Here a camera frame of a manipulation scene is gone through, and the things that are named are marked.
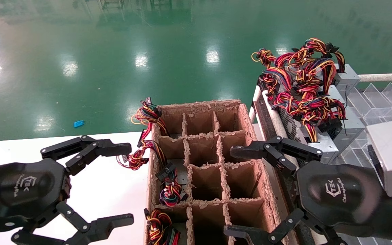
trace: white table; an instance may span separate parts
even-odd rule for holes
[[[132,152],[137,150],[140,132],[89,135],[95,139],[109,138],[113,143],[131,143]],[[0,165],[5,163],[34,163],[40,161],[40,150],[75,136],[55,138],[32,138],[27,140],[0,141]],[[71,157],[58,162],[63,164]],[[146,225],[143,209],[146,206],[148,165],[137,171],[126,169],[116,162],[115,157],[98,157],[78,175],[71,177],[69,204],[87,222],[100,217],[131,213],[134,224],[116,228],[108,240],[95,245],[142,245]],[[19,229],[0,233],[0,245],[12,245],[11,236]],[[34,234],[66,240],[77,230],[61,215],[48,225],[37,229]]]

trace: green epoxy floor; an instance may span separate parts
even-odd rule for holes
[[[153,4],[0,0],[0,141],[141,130],[129,118],[147,96],[249,104],[262,70],[250,54],[309,37],[340,46],[358,74],[392,72],[392,2]],[[77,120],[86,125],[74,129]]]

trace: black wire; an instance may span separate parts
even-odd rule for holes
[[[347,85],[346,85],[346,90],[344,91],[344,98],[346,98],[346,106],[344,107],[344,111],[347,108],[347,103],[348,103],[348,99],[347,99]],[[344,134],[347,136],[347,130],[346,130],[346,124],[344,123],[344,118],[343,118],[343,126],[344,126]]]

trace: wire connector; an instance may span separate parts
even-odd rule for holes
[[[137,147],[138,148],[140,148],[140,147],[142,147],[142,137],[143,137],[143,134],[145,133],[145,131],[146,130],[142,130],[142,133],[140,134],[140,138],[138,139],[138,143],[137,143]]]
[[[166,167],[160,170],[155,176],[158,180],[163,181],[172,171],[176,169],[176,166],[173,163],[169,163]]]
[[[128,163],[128,156],[127,155],[122,155],[122,160],[124,163]]]
[[[189,195],[183,191],[181,192],[180,197],[181,197],[181,201],[185,201],[187,200],[187,198],[189,198]]]
[[[147,208],[143,209],[143,212],[145,212],[146,218],[151,214]]]
[[[146,101],[146,104],[152,105],[151,97],[146,98],[145,101]]]

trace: black plastic connector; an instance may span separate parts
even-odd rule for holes
[[[145,101],[146,101],[146,104],[152,105],[151,97],[146,98]]]
[[[143,209],[143,212],[145,212],[145,217],[148,217],[151,214],[147,208]]]
[[[166,167],[160,170],[155,176],[161,182],[172,172],[176,169],[176,166],[173,163],[169,163]]]
[[[330,121],[322,122],[318,126],[318,128],[319,128],[320,132],[327,132],[327,131],[334,129],[334,128],[339,129],[342,126],[343,126],[343,124],[341,123],[340,119],[333,119]]]
[[[181,193],[181,201],[185,201],[185,200],[187,200],[187,198],[189,198],[189,195],[185,192],[182,192]]]
[[[142,130],[142,133],[140,134],[140,138],[138,139],[138,143],[137,143],[137,147],[138,147],[138,148],[142,147],[142,136],[143,136],[143,133],[144,133],[145,131],[146,131],[146,130]]]

